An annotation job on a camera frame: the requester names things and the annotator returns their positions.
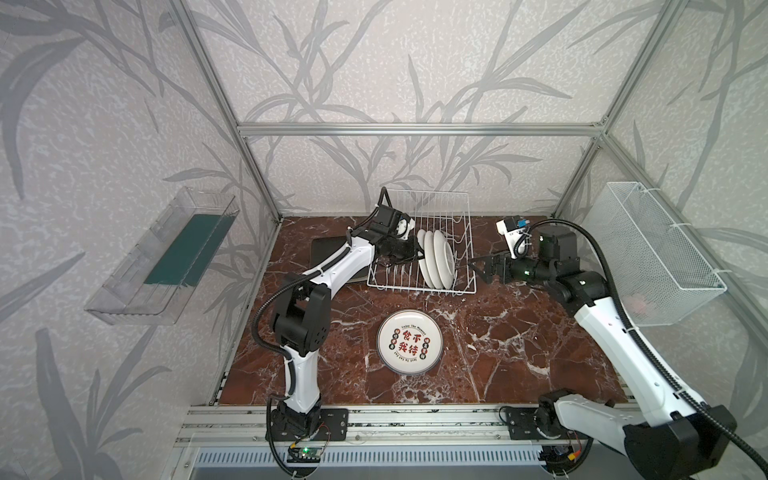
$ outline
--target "white wire dish rack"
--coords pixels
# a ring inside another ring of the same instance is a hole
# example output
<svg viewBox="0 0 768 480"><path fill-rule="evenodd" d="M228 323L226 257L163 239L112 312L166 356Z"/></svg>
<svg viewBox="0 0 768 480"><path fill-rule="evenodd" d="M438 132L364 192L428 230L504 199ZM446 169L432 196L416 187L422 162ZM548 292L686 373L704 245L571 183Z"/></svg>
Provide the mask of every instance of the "white wire dish rack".
<svg viewBox="0 0 768 480"><path fill-rule="evenodd" d="M450 288L440 290L427 285L418 262L395 266L383 266L374 262L368 271L368 286L380 290L415 290L453 295L477 292L475 272L467 263L467 259L474 256L469 194L390 189L387 189L387 192L392 207L410 215L416 221L413 235L421 229L443 232L453 250L456 275Z"/></svg>

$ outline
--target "wall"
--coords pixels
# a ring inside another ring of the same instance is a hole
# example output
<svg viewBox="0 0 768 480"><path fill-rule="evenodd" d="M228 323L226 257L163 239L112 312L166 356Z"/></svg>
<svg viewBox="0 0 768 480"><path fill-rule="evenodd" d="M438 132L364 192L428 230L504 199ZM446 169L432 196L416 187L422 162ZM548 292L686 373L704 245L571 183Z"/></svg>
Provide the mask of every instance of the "wall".
<svg viewBox="0 0 768 480"><path fill-rule="evenodd" d="M189 1L239 122L452 123L599 121L662 3ZM474 211L526 212L553 203L586 145L250 140L281 208L298 214L368 213L383 184L468 191Z"/></svg>
<svg viewBox="0 0 768 480"><path fill-rule="evenodd" d="M273 231L163 2L0 2L0 478L153 478ZM241 212L173 326L86 313L182 185Z"/></svg>
<svg viewBox="0 0 768 480"><path fill-rule="evenodd" d="M768 306L768 2L689 2L611 134ZM596 163L596 174L604 166ZM644 329L737 433L768 455L768 356L722 298ZM763 478L733 446L702 479Z"/></svg>

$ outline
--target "gray leaf pattern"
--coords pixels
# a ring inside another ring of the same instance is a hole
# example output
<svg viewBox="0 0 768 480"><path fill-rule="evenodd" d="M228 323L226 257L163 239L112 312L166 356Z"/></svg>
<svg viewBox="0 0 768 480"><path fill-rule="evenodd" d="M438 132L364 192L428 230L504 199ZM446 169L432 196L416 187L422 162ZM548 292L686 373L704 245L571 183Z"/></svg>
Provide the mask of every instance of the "gray leaf pattern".
<svg viewBox="0 0 768 480"><path fill-rule="evenodd" d="M661 11L661 6L664 4L664 0L653 0L652 2L648 2L645 4L642 4L635 8L630 8L629 10L626 10L618 15L615 15L613 18L610 18L606 20L605 22L599 24L597 27L592 28L590 31L585 33L583 36L581 36L578 40L574 41L569 46L572 47L576 44L582 43L583 41L595 36L598 32L605 30L606 28L610 28L613 25L618 25L621 22L626 21L607 41L605 41L602 45L598 47L597 50L594 51L594 53L598 53L603 48L606 48L611 43L618 40L623 34L627 33L632 27L635 25L648 20L649 18L654 18L658 13Z"/></svg>
<svg viewBox="0 0 768 480"><path fill-rule="evenodd" d="M48 70L67 58L82 42L82 38L73 38L36 45L14 58L0 75L0 124L3 143L11 167L13 185L21 199L24 199L24 174L16 145L16 133L24 102Z"/></svg>
<svg viewBox="0 0 768 480"><path fill-rule="evenodd" d="M0 296L0 323L31 302L37 295L55 282L56 279L67 273L84 256L85 252L78 253L42 275Z"/></svg>
<svg viewBox="0 0 768 480"><path fill-rule="evenodd" d="M289 78L285 73L287 68L278 65L261 47L256 35L253 33L255 31L254 28L250 26L250 21L243 13L243 9L237 0L232 0L232 2L226 5L221 2L210 2L223 22L201 12L195 12L194 15L201 29L219 35L263 58L284 83L286 91L260 101L246 115L248 121L258 121L268 112L277 110L280 112L285 111L283 121L301 121L305 117L311 121L324 121L324 112L334 112L344 114L351 121L374 122L375 120L364 111L349 105L329 104L327 99L333 90L333 75L343 67L366 35L370 25L373 22L379 21L379 17L386 12L391 1L379 0L368 10L351 38L347 41L346 47L339 54L338 58L332 61L325 58L323 42L331 32L337 31L340 27L347 25L348 22L337 22L336 24L326 26L325 20L329 4L325 0L317 2L310 31L306 33L301 42L295 40L296 32L291 31L285 22L276 16L273 17L273 20L280 27L289 56L299 64L294 78ZM419 82L419 72L415 66L415 59L409 55L406 67L414 92L415 116L419 121L429 121L433 117L437 117L439 121L447 123L454 121L471 122L473 112L482 101L484 95L493 91L523 90L555 98L571 98L568 93L547 85L538 79L514 77L512 74L579 15L586 7L587 2L573 8L552 25L544 28L530 41L516 51L513 51L507 58L499 61L501 52L508 39L509 29L515 20L515 15L521 4L522 0L517 0L510 6L505 25L499 33L496 46L488 59L488 64L482 77L459 88L447 101L434 102L433 105L426 108L426 111L424 91ZM315 66L318 62L322 63L321 68ZM319 79L313 78L313 72L315 71L319 72ZM518 120L527 109L527 106L520 107L519 110L510 114L504 121L513 122ZM396 114L392 114L392 116L395 122L399 121ZM252 144L264 141L269 142L270 149L267 154L268 158L264 159L265 168L263 172L270 188L274 188L273 182L270 181L270 167L275 158L275 150L278 148L281 140L281 137L252 140ZM523 157L515 154L491 155L488 149L492 140L492 137L471 140L468 140L466 137L441 137L439 139L433 137L407 137L406 154L402 158L397 159L402 162L401 166L391 178L377 184L372 184L370 180L379 170L382 161L385 158L395 160L393 157L387 157L382 154L382 152L386 151L386 143L390 142L391 139L380 140L371 151L363 151L358 144L356 148L352 149L339 137L315 137L309 139L309 142L317 146L320 152L325 154L333 164L340 167L345 174L349 175L357 183L362 196L363 208L367 211L372 206L371 192L375 193L378 191L381 185L405 184L409 188L423 188L425 184L428 188L434 188L435 190L456 190L470 172L475 175L476 180L477 176L482 175L483 171L488 170L494 170L496 173L503 174L511 183L512 174L505 164L542 161L541 158ZM433 152L435 146L439 147L442 173L439 180L436 183L432 183L427 182L423 177L415 176L414 169L421 160ZM413 183L414 181L421 184L416 186ZM288 198L288 195L282 194L278 190L273 190L273 192L275 197L280 199Z"/></svg>
<svg viewBox="0 0 768 480"><path fill-rule="evenodd" d="M110 442L118 442L140 429L123 429L111 435L103 442L101 437L110 420L131 393L153 376L170 372L164 366L153 367L137 376L131 384L125 386L136 365L141 361L152 336L157 330L151 326L128 353L109 383L101 403L98 402L100 377L98 370L91 384L88 396L86 429L80 425L67 398L61 375L51 344L48 329L41 329L35 334L37 342L37 384L38 396L48 417L48 430L56 456L61 462L61 471L57 478L109 478L121 480L118 464L109 454L100 452L100 448Z"/></svg>

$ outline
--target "wire mesh basket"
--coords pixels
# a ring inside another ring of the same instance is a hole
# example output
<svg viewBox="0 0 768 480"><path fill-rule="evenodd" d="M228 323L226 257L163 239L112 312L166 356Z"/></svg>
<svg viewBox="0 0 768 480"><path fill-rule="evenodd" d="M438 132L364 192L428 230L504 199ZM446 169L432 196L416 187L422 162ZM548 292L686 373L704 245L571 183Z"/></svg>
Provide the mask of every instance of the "wire mesh basket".
<svg viewBox="0 0 768 480"><path fill-rule="evenodd" d="M680 227L638 182L608 182L584 219L638 326L671 325L726 291Z"/></svg>

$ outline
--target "brown marble surface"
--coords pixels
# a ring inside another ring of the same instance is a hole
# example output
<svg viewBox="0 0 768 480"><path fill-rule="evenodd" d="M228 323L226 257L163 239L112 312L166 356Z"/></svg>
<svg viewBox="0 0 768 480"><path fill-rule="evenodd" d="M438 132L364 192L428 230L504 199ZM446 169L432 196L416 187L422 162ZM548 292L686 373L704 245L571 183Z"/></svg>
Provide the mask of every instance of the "brown marble surface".
<svg viewBox="0 0 768 480"><path fill-rule="evenodd" d="M281 283L284 273L309 267L315 237L342 235L351 217L287 218L255 303ZM506 248L497 217L472 219L476 256ZM420 376L401 376L376 352L379 325L406 308L429 314L442 328L439 363ZM271 308L260 322L262 337ZM320 349L318 383L323 403L536 403L560 388L589 399L624 401L616 374L587 332L547 293L524 284L486 285L474 295L404 293L365 284L344 286L333 299L331 332ZM268 392L285 389L283 359L255 346L250 325L243 333L220 403L264 404Z"/></svg>

